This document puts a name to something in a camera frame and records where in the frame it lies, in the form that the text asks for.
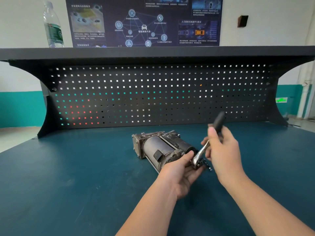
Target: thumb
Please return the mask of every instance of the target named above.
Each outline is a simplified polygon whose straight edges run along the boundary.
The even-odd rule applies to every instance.
[[[211,147],[216,147],[216,146],[221,145],[220,139],[214,127],[208,128],[208,137],[209,137],[209,143]]]
[[[194,151],[190,151],[187,154],[183,155],[179,160],[186,165],[194,156]]]

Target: water bottle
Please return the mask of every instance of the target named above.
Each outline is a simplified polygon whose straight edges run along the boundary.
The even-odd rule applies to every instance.
[[[50,48],[65,47],[63,44],[60,22],[53,10],[53,4],[50,1],[45,1],[44,5],[44,24],[48,45]]]

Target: forearm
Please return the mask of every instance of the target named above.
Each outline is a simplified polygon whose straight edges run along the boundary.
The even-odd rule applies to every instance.
[[[157,178],[116,236],[166,235],[176,201],[175,190]]]
[[[246,175],[226,186],[257,236],[315,235]]]

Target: teal wall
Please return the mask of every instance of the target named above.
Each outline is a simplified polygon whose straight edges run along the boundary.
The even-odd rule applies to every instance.
[[[278,85],[277,98],[288,97],[287,103],[277,103],[282,115],[297,115],[302,90],[301,85]],[[0,128],[40,127],[44,122],[45,114],[42,91],[0,92]]]
[[[42,91],[0,92],[0,128],[41,127],[45,115]]]
[[[312,89],[312,85],[310,85],[306,102],[308,102],[309,95]],[[278,109],[283,116],[288,114],[297,115],[299,110],[299,104],[301,100],[303,87],[302,85],[278,85],[276,98],[288,98],[286,103],[277,103]]]

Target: orange car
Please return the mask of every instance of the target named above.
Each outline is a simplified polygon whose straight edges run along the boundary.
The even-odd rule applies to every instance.
[[[195,35],[204,35],[204,30],[195,30]]]

